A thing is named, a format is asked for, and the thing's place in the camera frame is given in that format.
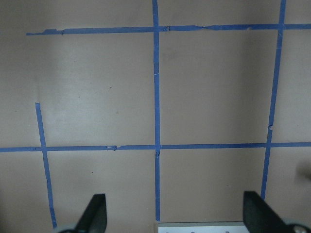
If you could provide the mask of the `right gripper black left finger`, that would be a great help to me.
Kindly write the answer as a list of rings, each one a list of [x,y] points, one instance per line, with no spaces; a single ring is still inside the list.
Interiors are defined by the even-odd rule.
[[[104,233],[107,228],[105,194],[95,194],[77,222],[75,233]]]

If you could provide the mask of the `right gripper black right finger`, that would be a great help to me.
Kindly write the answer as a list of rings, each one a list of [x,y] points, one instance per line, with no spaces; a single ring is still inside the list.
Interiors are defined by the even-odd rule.
[[[292,232],[255,191],[245,191],[243,194],[243,222],[250,233]]]

